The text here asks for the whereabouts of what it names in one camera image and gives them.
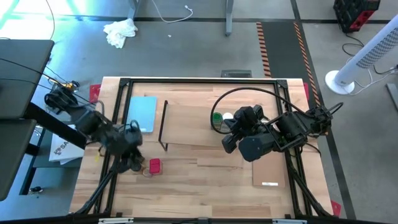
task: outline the red object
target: red object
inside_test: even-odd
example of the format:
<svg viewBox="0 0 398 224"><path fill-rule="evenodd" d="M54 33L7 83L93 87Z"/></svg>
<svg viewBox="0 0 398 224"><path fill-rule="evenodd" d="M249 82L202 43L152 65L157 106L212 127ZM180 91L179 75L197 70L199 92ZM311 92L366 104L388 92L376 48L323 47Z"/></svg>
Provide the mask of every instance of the red object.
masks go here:
<svg viewBox="0 0 398 224"><path fill-rule="evenodd" d="M90 85L90 103L95 103L98 101L98 96L100 95L101 84Z"/></svg>
<svg viewBox="0 0 398 224"><path fill-rule="evenodd" d="M149 161L149 173L152 175L162 174L162 162L160 159L151 159Z"/></svg>
<svg viewBox="0 0 398 224"><path fill-rule="evenodd" d="M332 200L330 200L330 202L331 202L331 208L333 209L333 214L336 215L337 217L340 217L341 205Z"/></svg>
<svg viewBox="0 0 398 224"><path fill-rule="evenodd" d="M349 28L352 30L359 30L363 26L363 24L368 21L371 15L373 15L373 13L374 11L363 11Z"/></svg>
<svg viewBox="0 0 398 224"><path fill-rule="evenodd" d="M308 84L304 83L304 90L305 90L305 96L307 97L307 101L310 100L310 95L309 95L309 90L308 90Z"/></svg>

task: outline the concrete floor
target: concrete floor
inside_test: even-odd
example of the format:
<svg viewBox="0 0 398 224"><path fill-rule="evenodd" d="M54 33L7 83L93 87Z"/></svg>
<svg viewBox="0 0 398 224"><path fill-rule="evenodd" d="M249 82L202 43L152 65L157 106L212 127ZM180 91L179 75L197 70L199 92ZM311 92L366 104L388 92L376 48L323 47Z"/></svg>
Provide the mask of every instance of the concrete floor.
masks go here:
<svg viewBox="0 0 398 224"><path fill-rule="evenodd" d="M224 0L160 0L159 9L167 17L185 16L183 5L194 10L194 17L224 18ZM302 19L334 19L334 0L297 0ZM45 1L20 0L11 10L18 19L0 21L0 37L16 39L48 39L52 21ZM290 0L235 0L237 19L293 19ZM125 17L127 1L49 0L54 14ZM158 17L150 1L143 2L139 17ZM391 19L398 3L384 0L372 19ZM55 47L48 66L68 80L83 86L79 94L88 97L88 86L101 82L103 76L157 77L219 77L224 69L252 70L253 77L262 77L262 63L254 22L234 22L233 34L225 37L223 22L137 22L137 36L126 41L123 49L106 43L103 21L57 20ZM335 24L304 24L308 48L312 56L320 90L326 106L343 101L344 107L335 114L333 133L348 183L357 219L397 223L398 176L393 170L398 152L394 136L398 112L384 87L397 82L395 75L364 90L358 96L335 95L324 84L330 70L341 68L348 56L341 51L343 43L352 42ZM363 42L370 40L382 24L365 25L354 36ZM387 70L398 62L398 50L384 57L376 66ZM359 80L367 83L367 73ZM49 86L46 80L40 84ZM38 88L33 102L44 105L47 90ZM319 140L322 162L331 199L342 203L328 146ZM49 188L39 198L17 195L30 158L20 167L9 197L0 202L0 220L47 217L68 212L77 177L77 169L42 169L36 173L34 185Z"/></svg>

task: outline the wooden tabletop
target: wooden tabletop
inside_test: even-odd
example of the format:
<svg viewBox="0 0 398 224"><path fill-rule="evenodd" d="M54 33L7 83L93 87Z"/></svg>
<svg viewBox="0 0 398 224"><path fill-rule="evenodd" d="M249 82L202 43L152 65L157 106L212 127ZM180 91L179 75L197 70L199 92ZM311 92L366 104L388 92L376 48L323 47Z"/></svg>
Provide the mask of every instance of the wooden tabletop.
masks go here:
<svg viewBox="0 0 398 224"><path fill-rule="evenodd" d="M99 100L104 102L105 116L109 119L113 115L119 79L120 77L104 77L101 85ZM308 110L302 80L290 79L287 83L291 102L301 110ZM135 83L132 96L157 97L154 132L144 134L144 143L140 150L147 161L152 158L162 160L163 174L152 178L131 170L119 174L112 213L123 212L124 217L156 218L283 218L285 214L294 215L285 163L276 162L283 161L280 159L271 159L282 154L263 156L261 159L263 162L271 160L265 166L278 170L276 173L279 175L285 174L280 177L285 180L285 184L277 187L253 186L252 170L257 166L243 160L238 150L232 154L225 153L221 142L220 145L214 145L217 141L197 141L208 134L205 129L210 127L201 131L198 131L198 128L192 129L207 126L210 108L216 99L226 91L241 86L256 86L273 91L269 85L252 84ZM121 122L126 92L127 88L121 100L118 123ZM193 117L196 117L196 120L186 125L182 125L188 122L184 118L172 123L165 120L165 136L162 135L162 141L170 143L167 152L158 143L165 100L169 102L168 110L184 110L188 111L188 114L191 111L195 114ZM243 90L232 93L224 98L218 107L231 110L233 113L241 106L255 104L262 105L269 118L277 116L275 98L257 91ZM201 111L207 114L203 121L198 119L203 116ZM314 139L310 139L309 143L317 146ZM98 185L103 160L95 160L97 150L98 145L89 146L85 150L70 207L71 212L77 211ZM302 160L308 188L324 209L331 213L320 155L311 147L305 146ZM302 193L298 187L297 189L300 208L304 212ZM108 191L105 190L102 208L107 196Z"/></svg>

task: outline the white cable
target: white cable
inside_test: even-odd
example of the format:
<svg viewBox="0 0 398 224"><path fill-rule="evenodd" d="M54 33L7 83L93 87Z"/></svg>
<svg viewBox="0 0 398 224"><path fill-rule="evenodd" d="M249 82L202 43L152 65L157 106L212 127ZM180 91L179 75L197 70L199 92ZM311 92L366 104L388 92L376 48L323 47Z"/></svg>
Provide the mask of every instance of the white cable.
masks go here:
<svg viewBox="0 0 398 224"><path fill-rule="evenodd" d="M396 73L396 72L398 72L397 69L391 70L389 73L385 74L382 78L380 78L380 79L378 79L378 80L376 80L376 81L373 81L373 77L372 77L371 70L368 69L369 78L371 79L370 83L367 84L367 85L365 85L365 86L362 86L357 80L354 80L354 82L355 82L356 84L358 84L360 87L362 87L362 89L360 89L360 90L359 90L358 92L356 92L356 93L348 93L348 92L347 92L347 93L348 93L349 95L351 95L351 96L355 96L355 95L361 93L363 90L365 90L365 89L367 89L368 87L370 87L371 85L373 85L373 84L375 84L375 83L378 83L379 81L381 81L381 80L387 78L389 75L394 74L394 73Z"/></svg>
<svg viewBox="0 0 398 224"><path fill-rule="evenodd" d="M157 13L159 14L160 18L163 20L163 22L166 22L166 23L173 23L173 22L184 21L185 19L191 18L191 16L193 15L193 10L190 9L187 5L185 5L185 8L191 12L191 14L190 14L189 16L187 16L187 17L185 17L185 18L183 18L183 19L177 19L176 21L166 21L165 19L163 19L162 15L160 14L159 8L157 7L155 1L152 0L152 2L154 3L154 6L155 6L156 11L157 11Z"/></svg>

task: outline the orange striped tape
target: orange striped tape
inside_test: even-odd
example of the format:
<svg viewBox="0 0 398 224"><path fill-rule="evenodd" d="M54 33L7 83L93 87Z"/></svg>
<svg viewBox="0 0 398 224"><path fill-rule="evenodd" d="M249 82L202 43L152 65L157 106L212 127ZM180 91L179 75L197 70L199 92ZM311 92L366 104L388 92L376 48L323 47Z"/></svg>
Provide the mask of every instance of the orange striped tape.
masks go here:
<svg viewBox="0 0 398 224"><path fill-rule="evenodd" d="M261 52L261 60L262 67L264 70L264 75L266 78L271 77L271 70L269 69L269 61L268 61L268 53L266 49L266 41L264 40L264 33L262 31L262 25L260 22L256 23L257 27L257 35L259 36L259 44L260 44L260 52Z"/></svg>
<svg viewBox="0 0 398 224"><path fill-rule="evenodd" d="M307 70L308 77L310 79L310 86L312 88L313 96L315 98L315 103L317 104L317 106L320 106L321 103L320 103L320 100L319 100L317 88L315 86L315 81L313 80L310 64L308 62L307 53L305 52L304 42L303 42L303 39L301 37L300 28L299 28L299 25L296 22L294 22L293 24L294 24L294 29L295 29L296 34L297 34L298 44L300 45L301 53L303 55L304 65L305 65L305 68Z"/></svg>

